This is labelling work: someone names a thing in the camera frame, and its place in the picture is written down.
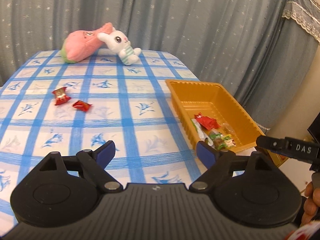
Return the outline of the person's right hand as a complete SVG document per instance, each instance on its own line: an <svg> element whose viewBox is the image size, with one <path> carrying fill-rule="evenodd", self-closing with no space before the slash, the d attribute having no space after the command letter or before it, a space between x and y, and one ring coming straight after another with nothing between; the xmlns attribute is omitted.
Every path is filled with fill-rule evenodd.
<svg viewBox="0 0 320 240"><path fill-rule="evenodd" d="M314 188L313 183L310 182L305 188L306 201L304 203L304 213L302 215L301 225L308 224L314 220L320 206L320 190L319 187Z"/></svg>

